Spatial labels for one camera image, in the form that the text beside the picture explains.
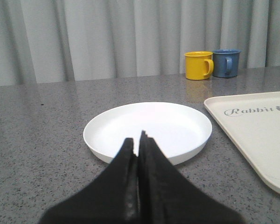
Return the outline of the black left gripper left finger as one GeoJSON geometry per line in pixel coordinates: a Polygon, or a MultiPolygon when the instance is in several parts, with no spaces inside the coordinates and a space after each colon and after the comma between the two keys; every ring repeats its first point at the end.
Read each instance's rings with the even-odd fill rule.
{"type": "Polygon", "coordinates": [[[126,138],[109,166],[88,186],[45,212],[41,224],[137,224],[137,157],[126,138]]]}

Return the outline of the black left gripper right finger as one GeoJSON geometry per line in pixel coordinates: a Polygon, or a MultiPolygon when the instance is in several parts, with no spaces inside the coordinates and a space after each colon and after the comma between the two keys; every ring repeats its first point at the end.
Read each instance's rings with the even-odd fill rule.
{"type": "Polygon", "coordinates": [[[190,183],[153,138],[141,133],[138,154],[140,214],[145,224],[243,224],[236,211],[190,183]]]}

